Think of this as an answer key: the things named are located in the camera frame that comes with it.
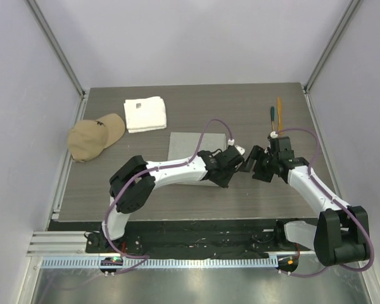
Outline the grey cloth napkin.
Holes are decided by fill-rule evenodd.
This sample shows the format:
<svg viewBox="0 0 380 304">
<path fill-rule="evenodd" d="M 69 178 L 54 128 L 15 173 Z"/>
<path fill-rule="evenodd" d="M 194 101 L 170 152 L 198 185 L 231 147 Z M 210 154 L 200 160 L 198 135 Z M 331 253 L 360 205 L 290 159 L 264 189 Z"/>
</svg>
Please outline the grey cloth napkin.
<svg viewBox="0 0 380 304">
<path fill-rule="evenodd" d="M 200 136 L 201 133 L 171 132 L 167 160 L 173 161 L 174 164 L 183 163 L 199 151 L 214 152 L 217 150 L 219 152 L 220 150 L 224 151 L 227 147 L 225 134 L 204 133 L 201 144 L 198 145 Z M 174 172 L 179 173 L 179 176 L 174 179 L 169 178 L 173 184 L 217 187 L 214 182 L 208 179 L 203 180 L 206 175 L 205 163 L 198 156 L 189 165 L 175 168 Z"/>
</svg>

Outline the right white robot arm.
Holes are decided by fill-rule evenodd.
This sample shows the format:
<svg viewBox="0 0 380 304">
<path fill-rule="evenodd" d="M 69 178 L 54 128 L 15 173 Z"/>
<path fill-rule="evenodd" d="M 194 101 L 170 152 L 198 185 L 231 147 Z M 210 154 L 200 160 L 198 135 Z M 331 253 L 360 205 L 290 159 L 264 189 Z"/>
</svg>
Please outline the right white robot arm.
<svg viewBox="0 0 380 304">
<path fill-rule="evenodd" d="M 295 189 L 318 214 L 317 225 L 302 220 L 288 222 L 273 235 L 280 250 L 295 243 L 313 250 L 325 266 L 374 260 L 368 214 L 361 206 L 351 206 L 332 192 L 318 177 L 312 164 L 295 156 L 288 137 L 271 137 L 268 148 L 255 145 L 241 167 L 252 178 L 271 182 L 280 177 Z"/>
</svg>

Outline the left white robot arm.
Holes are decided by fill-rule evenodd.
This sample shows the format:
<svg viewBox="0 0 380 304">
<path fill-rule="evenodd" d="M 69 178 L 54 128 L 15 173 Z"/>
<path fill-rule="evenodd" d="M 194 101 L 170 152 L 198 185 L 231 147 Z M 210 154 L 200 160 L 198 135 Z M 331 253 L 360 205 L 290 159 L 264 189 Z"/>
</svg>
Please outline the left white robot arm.
<svg viewBox="0 0 380 304">
<path fill-rule="evenodd" d="M 244 162 L 244 154 L 244 148 L 235 145 L 162 162 L 132 157 L 110 178 L 110 205 L 101 223 L 99 247 L 110 253 L 118 251 L 131 213 L 142 208 L 158 188 L 171 184 L 227 188 Z"/>
</svg>

